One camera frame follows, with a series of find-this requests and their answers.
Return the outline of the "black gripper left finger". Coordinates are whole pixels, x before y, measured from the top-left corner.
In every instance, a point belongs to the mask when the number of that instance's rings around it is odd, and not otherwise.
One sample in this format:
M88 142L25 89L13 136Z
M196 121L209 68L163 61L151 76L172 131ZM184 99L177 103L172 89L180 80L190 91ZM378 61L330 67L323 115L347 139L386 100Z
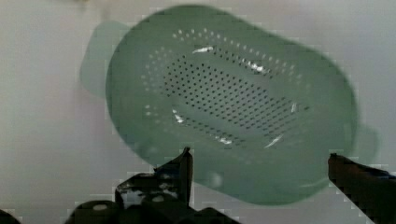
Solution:
M169 162L155 167L152 173L133 175L115 189L115 202L123 209L140 205L148 198L171 196L190 203L193 157L190 147Z

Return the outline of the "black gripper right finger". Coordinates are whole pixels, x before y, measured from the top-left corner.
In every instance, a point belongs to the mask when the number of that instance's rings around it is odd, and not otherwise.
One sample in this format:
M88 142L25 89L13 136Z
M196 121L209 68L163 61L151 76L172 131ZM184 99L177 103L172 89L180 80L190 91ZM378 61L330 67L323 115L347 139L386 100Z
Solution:
M328 177L374 224L395 224L394 175L332 153Z

